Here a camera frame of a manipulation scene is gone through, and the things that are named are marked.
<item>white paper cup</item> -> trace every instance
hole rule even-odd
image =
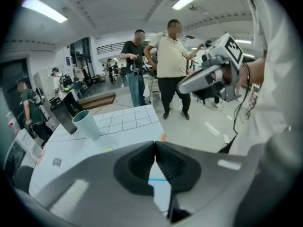
[[[97,140],[101,133],[98,129],[96,122],[94,121],[93,115],[90,110],[83,110],[78,113],[73,119],[73,124],[83,132],[87,137],[92,140]]]

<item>man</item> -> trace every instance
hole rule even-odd
[[[60,78],[63,76],[62,73],[59,73],[59,69],[58,68],[53,68],[53,72],[52,75],[54,75],[53,78],[53,87],[55,90],[55,94],[59,95],[59,98],[61,100],[64,101],[64,104],[67,108],[67,111],[70,113],[70,115],[72,117],[76,116],[76,113],[74,111],[74,109],[72,108],[71,105],[73,105],[75,108],[77,108],[80,112],[83,111],[84,109],[82,108],[82,106],[78,103],[78,101],[75,100],[72,91],[74,91],[74,89],[72,89],[71,91],[69,91],[68,93],[66,92],[62,92],[60,90]]]
[[[143,81],[143,48],[141,43],[145,41],[145,32],[137,29],[132,40],[126,41],[120,58],[126,59],[126,78],[131,91],[134,107],[146,105],[143,96],[145,85]]]
[[[247,155],[251,146],[265,143],[273,134],[288,128],[287,114],[296,110],[297,105],[282,105],[281,98],[292,96],[293,91],[298,90],[296,83],[300,81],[303,65],[302,42],[287,12],[276,0],[249,0],[249,5],[253,16],[254,45],[264,50],[263,57],[248,63],[250,83],[262,83],[262,87],[249,121],[230,149],[230,154],[237,155]],[[238,86],[246,80],[247,71],[242,66]]]
[[[193,69],[193,71],[195,71],[196,70],[196,64],[197,64],[197,62],[195,62],[194,61],[194,58],[191,60],[191,63],[190,63],[190,69]]]
[[[183,104],[181,113],[189,120],[190,94],[180,94],[177,91],[177,84],[187,75],[184,58],[191,60],[196,57],[202,45],[199,45],[198,49],[193,53],[188,54],[183,44],[178,40],[178,37],[182,37],[181,23],[176,19],[172,19],[168,22],[167,30],[167,34],[158,33],[149,42],[144,49],[144,54],[153,70],[157,70],[158,85],[165,111],[163,118],[167,119],[169,115],[169,104],[176,92]],[[150,54],[152,48],[158,49],[158,65],[152,60]]]
[[[27,88],[23,81],[17,82],[17,91],[21,93],[21,101],[24,106],[26,124],[32,125],[36,134],[45,142],[49,140],[53,131],[48,128],[43,120],[41,109],[35,104],[35,98],[32,92]]]

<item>black pants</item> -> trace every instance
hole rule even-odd
[[[189,110],[190,106],[190,94],[181,94],[177,91],[177,85],[178,83],[183,79],[184,77],[179,78],[158,78],[158,85],[159,90],[161,92],[162,97],[162,103],[165,112],[169,112],[169,105],[172,101],[172,98],[175,94],[175,92],[178,94],[179,98],[182,100],[183,104],[183,112],[186,112]]]
[[[72,93],[68,93],[65,98],[63,99],[64,104],[67,108],[67,111],[70,113],[71,116],[75,117],[76,113],[74,109],[72,108],[71,105],[73,105],[75,108],[77,108],[80,112],[83,111],[84,109],[82,106],[74,99],[74,96]]]
[[[33,130],[45,142],[47,142],[49,140],[49,138],[51,137],[51,135],[53,134],[53,131],[46,126],[45,122],[43,122],[41,124],[34,124]]]
[[[215,97],[214,97],[214,103],[215,103],[215,104],[218,104],[219,102],[220,102],[220,98],[218,98],[218,97],[215,96]]]

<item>black t-shirt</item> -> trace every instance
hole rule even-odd
[[[139,68],[139,72],[142,72],[142,57],[144,56],[144,53],[141,45],[135,45],[131,40],[126,41],[121,53],[139,55],[137,56],[138,59],[135,60],[135,64]],[[127,73],[131,72],[131,65],[133,65],[133,63],[133,60],[129,58],[126,59]]]

